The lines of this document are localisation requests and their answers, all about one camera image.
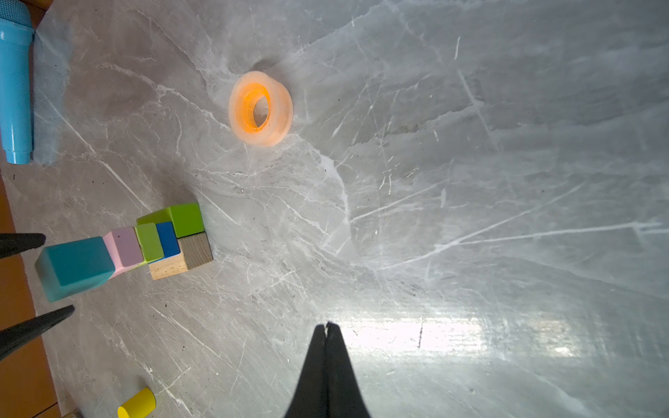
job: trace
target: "marble floor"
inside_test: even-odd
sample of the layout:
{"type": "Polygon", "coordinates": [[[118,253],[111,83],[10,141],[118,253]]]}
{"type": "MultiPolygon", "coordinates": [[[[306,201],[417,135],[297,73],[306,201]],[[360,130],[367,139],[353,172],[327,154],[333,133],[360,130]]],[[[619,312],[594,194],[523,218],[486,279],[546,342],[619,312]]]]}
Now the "marble floor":
{"type": "Polygon", "coordinates": [[[74,304],[63,412],[282,417],[314,326],[382,417],[667,417],[665,0],[56,0],[34,162],[0,164],[48,244],[198,201],[215,261],[74,304]],[[235,81],[294,103],[230,132],[235,81]]]}

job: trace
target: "pink block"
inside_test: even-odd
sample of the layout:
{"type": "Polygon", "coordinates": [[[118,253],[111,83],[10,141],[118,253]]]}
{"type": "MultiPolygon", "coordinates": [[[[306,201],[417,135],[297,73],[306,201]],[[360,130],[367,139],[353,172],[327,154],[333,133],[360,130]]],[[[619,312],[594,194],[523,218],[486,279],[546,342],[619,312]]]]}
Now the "pink block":
{"type": "Polygon", "coordinates": [[[139,247],[137,234],[133,227],[114,229],[102,239],[116,268],[112,277],[139,267],[144,263],[142,249],[139,247]]]}

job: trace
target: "green cube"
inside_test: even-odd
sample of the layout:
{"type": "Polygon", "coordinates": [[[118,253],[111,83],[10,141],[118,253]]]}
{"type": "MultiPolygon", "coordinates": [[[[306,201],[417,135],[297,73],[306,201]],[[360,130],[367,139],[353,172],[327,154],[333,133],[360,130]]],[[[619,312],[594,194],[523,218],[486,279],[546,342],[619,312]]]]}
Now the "green cube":
{"type": "Polygon", "coordinates": [[[165,256],[155,223],[137,225],[134,231],[137,233],[137,241],[139,241],[139,246],[142,249],[144,264],[152,263],[165,256]]]}
{"type": "Polygon", "coordinates": [[[172,223],[177,238],[183,238],[205,231],[205,224],[202,222],[200,205],[197,203],[186,203],[185,205],[166,207],[137,219],[137,225],[163,222],[172,223]]]}

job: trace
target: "wooden block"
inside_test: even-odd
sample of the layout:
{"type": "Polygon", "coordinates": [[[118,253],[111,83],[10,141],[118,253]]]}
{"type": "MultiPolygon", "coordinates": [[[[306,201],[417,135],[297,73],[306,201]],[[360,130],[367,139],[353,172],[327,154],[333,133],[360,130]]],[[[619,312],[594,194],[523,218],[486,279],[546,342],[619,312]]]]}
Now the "wooden block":
{"type": "Polygon", "coordinates": [[[153,280],[185,273],[213,260],[207,233],[179,238],[181,253],[149,264],[153,280]]]}
{"type": "Polygon", "coordinates": [[[161,239],[161,246],[163,247],[163,253],[165,254],[163,258],[170,258],[181,252],[171,222],[157,223],[156,229],[158,230],[158,237],[161,239]]]}
{"type": "Polygon", "coordinates": [[[142,254],[142,249],[139,247],[137,234],[133,227],[114,229],[102,237],[102,240],[107,246],[109,256],[112,258],[112,262],[114,262],[114,267],[116,268],[112,277],[116,277],[145,263],[144,255],[142,254]]]}
{"type": "Polygon", "coordinates": [[[166,207],[165,209],[161,209],[160,211],[150,213],[137,219],[137,225],[163,222],[172,223],[177,238],[183,238],[205,231],[205,224],[202,221],[200,205],[197,203],[166,207]]]}
{"type": "Polygon", "coordinates": [[[116,271],[102,237],[45,247],[35,269],[49,302],[97,288],[116,271]]]}
{"type": "Polygon", "coordinates": [[[142,249],[145,263],[153,263],[165,256],[155,223],[137,225],[134,227],[134,230],[137,234],[137,241],[139,241],[139,246],[142,249]]]}

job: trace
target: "orange ring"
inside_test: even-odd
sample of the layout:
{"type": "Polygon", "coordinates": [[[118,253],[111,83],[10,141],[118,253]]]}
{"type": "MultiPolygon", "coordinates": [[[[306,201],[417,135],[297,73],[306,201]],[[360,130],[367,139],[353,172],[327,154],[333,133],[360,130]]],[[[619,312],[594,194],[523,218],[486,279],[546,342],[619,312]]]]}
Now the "orange ring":
{"type": "Polygon", "coordinates": [[[259,71],[244,74],[235,83],[228,107],[230,128],[249,145],[274,146],[288,134],[292,123],[292,100],[286,88],[259,71]],[[260,126],[254,120],[258,101],[267,99],[267,119],[260,126]]]}

